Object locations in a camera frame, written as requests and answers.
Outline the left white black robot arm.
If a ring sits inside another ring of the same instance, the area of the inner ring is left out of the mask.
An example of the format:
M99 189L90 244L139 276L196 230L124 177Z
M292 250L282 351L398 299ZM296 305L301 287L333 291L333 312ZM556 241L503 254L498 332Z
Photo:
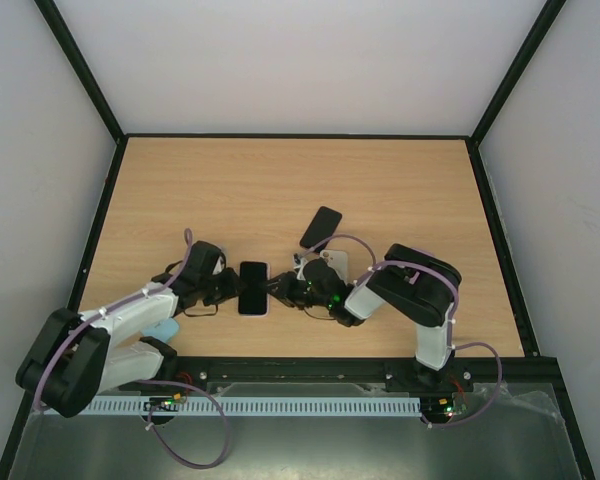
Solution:
M16 373L33 395L33 408L70 418L93 398L128 383L166 379L177 352L149 331L196 303L219 304L240 295L244 283L232 268L206 277L168 273L97 309L50 314Z

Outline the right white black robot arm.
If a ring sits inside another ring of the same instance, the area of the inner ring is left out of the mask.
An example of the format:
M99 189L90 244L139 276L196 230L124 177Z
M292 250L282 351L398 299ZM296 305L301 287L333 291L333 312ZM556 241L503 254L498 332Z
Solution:
M415 381L425 390L440 390L451 379L452 328L462 277L434 256L393 244L384 259L353 282L341 278L324 258L299 261L292 271L263 284L289 308L320 307L345 327L362 325L378 309L393 307L416 325Z

